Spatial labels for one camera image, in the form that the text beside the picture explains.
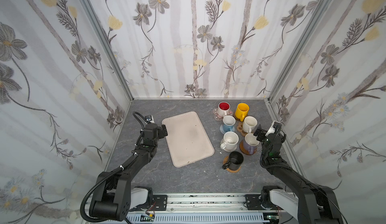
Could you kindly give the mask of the white mug grey rim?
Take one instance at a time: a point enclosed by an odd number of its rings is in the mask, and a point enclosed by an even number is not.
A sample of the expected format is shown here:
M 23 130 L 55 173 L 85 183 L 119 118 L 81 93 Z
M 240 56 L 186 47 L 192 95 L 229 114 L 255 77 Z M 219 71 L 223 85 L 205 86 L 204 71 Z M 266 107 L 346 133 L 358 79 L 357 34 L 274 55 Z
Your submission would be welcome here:
M 257 151 L 257 147 L 260 144 L 260 141 L 256 139 L 253 133 L 248 133 L 242 143 L 242 152 L 246 155 L 254 155 Z

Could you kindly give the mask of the plain white mug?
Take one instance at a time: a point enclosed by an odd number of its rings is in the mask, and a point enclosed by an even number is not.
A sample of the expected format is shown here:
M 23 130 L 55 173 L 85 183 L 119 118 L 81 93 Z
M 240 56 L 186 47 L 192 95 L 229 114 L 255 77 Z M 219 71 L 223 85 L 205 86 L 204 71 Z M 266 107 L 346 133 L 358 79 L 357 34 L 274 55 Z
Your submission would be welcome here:
M 258 121 L 256 118 L 252 116 L 247 116 L 244 118 L 243 124 L 242 124 L 242 130 L 246 133 L 252 133 L 255 127 L 257 126 Z

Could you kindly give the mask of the glossy brown round coaster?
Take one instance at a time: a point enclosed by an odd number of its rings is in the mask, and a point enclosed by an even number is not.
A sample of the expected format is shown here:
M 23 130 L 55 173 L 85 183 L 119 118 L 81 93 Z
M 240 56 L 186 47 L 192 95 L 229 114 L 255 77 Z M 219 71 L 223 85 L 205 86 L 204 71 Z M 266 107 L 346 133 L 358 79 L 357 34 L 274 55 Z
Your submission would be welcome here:
M 239 144 L 239 148 L 243 154 L 248 155 L 248 156 L 254 155 L 257 151 L 257 146 L 252 146 L 252 145 L 248 144 L 246 141 L 242 141 Z

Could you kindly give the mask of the brown paw cork coaster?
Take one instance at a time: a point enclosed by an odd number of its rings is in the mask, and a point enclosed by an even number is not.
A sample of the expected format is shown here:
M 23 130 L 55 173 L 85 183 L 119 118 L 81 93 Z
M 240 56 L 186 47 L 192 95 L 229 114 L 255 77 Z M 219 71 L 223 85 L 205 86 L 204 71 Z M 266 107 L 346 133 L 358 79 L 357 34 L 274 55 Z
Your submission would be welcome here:
M 243 130 L 243 122 L 239 122 L 239 123 L 237 124 L 236 130 L 237 130 L 243 137 L 245 137 L 245 136 L 247 135 L 247 132 L 245 132 L 245 131 Z

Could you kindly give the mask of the beige rectangular serving tray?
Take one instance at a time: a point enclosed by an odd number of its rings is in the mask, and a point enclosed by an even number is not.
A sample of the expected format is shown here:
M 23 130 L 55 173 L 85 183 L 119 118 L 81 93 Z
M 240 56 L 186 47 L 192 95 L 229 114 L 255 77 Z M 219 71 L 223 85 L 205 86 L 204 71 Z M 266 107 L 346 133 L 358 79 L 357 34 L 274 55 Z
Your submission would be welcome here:
M 214 147 L 196 112 L 191 111 L 162 121 L 166 142 L 175 167 L 195 163 L 214 154 Z

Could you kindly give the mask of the plain wooden round coaster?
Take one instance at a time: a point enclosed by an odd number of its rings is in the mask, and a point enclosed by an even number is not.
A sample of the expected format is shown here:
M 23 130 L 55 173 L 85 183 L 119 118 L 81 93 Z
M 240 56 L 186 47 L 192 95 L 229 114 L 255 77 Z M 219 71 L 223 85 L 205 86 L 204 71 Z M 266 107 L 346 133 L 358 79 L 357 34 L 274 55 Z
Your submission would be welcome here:
M 245 118 L 243 120 L 240 120 L 239 118 L 236 117 L 236 115 L 234 115 L 234 118 L 236 119 L 236 121 L 239 121 L 239 122 L 243 122 L 245 120 Z

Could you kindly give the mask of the yellow mug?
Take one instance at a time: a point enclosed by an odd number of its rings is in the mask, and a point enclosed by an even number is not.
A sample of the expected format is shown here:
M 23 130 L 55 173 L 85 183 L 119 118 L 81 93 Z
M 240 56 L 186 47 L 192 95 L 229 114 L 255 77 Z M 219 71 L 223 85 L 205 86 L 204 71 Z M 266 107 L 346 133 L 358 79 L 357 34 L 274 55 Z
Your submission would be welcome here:
M 236 115 L 236 117 L 239 118 L 240 120 L 243 120 L 245 117 L 248 116 L 248 112 L 249 112 L 249 106 L 246 103 L 239 103 L 237 105 L 234 115 Z

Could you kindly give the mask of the speckled white mug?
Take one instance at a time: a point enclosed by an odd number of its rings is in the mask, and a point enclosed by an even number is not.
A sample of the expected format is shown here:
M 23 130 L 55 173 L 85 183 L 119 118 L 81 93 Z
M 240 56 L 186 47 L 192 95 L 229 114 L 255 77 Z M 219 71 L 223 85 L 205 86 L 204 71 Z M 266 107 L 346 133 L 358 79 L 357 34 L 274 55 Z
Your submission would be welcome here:
M 220 148 L 226 152 L 232 152 L 237 149 L 239 136 L 235 132 L 226 132 L 220 143 Z

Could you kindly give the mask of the blue patterned mug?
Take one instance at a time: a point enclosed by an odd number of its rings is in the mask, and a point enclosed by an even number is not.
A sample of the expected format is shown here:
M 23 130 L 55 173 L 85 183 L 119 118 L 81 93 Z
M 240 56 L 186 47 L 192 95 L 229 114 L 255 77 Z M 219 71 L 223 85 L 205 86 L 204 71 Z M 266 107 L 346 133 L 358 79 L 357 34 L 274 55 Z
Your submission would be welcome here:
M 223 124 L 228 125 L 228 126 L 234 125 L 234 127 L 235 127 L 236 119 L 231 115 L 225 116 L 223 118 Z

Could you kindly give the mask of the black mug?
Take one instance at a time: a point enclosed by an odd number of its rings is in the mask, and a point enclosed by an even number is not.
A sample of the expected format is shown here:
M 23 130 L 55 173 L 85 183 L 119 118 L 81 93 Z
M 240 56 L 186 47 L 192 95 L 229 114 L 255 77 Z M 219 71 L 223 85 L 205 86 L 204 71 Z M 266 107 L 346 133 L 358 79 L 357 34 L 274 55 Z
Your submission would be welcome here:
M 229 168 L 231 170 L 237 170 L 239 166 L 241 166 L 242 163 L 244 162 L 244 156 L 237 151 L 231 152 L 228 155 L 228 157 L 229 157 L 229 161 L 225 165 L 222 165 L 222 169 L 224 170 L 225 168 Z

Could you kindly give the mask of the wicker rattan round coaster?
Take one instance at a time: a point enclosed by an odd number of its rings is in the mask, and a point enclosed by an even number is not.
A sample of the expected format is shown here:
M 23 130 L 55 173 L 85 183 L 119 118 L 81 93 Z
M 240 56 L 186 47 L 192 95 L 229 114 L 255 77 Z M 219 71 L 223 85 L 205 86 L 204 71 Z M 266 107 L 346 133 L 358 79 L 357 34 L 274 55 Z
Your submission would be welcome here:
M 226 157 L 224 158 L 224 160 L 223 160 L 223 165 L 225 165 L 228 161 L 229 161 L 229 157 L 226 156 Z M 225 170 L 228 171 L 228 172 L 230 172 L 230 173 L 237 173 L 237 172 L 240 171 L 240 169 L 241 169 L 241 166 L 239 166 L 239 168 L 238 168 L 237 170 L 231 170 L 231 169 L 229 169 L 229 168 L 225 168 Z

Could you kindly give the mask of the white mug red inside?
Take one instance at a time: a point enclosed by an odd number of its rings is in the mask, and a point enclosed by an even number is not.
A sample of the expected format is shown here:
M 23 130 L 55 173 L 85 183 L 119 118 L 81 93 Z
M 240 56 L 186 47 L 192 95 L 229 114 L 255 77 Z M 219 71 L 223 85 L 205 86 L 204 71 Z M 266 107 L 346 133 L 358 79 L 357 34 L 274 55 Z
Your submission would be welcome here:
M 220 102 L 217 108 L 217 116 L 223 118 L 224 116 L 229 115 L 231 112 L 230 104 L 228 102 Z

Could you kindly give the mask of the pink flower silicone coaster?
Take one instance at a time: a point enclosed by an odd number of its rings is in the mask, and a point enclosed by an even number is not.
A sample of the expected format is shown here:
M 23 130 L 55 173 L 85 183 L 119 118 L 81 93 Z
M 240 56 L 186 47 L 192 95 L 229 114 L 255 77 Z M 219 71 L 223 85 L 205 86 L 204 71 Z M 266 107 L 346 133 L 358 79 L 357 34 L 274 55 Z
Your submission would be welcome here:
M 222 121 L 225 116 L 233 115 L 233 112 L 230 109 L 223 110 L 221 108 L 214 109 L 213 113 L 214 113 L 214 118 L 217 121 Z

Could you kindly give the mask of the light blue woven coaster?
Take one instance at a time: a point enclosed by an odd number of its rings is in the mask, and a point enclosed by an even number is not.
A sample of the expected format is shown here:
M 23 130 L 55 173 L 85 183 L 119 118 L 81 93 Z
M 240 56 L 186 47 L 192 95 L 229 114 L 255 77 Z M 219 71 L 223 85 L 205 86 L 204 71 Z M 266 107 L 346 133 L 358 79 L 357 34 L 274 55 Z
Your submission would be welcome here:
M 234 125 L 228 126 L 228 125 L 222 124 L 222 125 L 220 126 L 220 132 L 221 132 L 222 134 L 225 134 L 225 133 L 230 132 L 230 131 L 232 131 L 232 132 L 235 131 Z

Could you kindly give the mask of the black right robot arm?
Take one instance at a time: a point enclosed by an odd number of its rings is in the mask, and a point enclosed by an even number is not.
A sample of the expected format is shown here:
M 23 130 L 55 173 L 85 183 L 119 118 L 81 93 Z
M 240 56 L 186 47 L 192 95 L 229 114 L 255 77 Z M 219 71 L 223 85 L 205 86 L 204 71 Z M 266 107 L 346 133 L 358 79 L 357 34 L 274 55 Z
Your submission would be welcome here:
M 342 224 L 341 213 L 334 190 L 317 185 L 296 172 L 280 155 L 286 134 L 282 124 L 274 121 L 269 130 L 258 126 L 253 135 L 261 142 L 260 165 L 280 179 L 298 198 L 298 209 L 293 214 L 300 224 Z

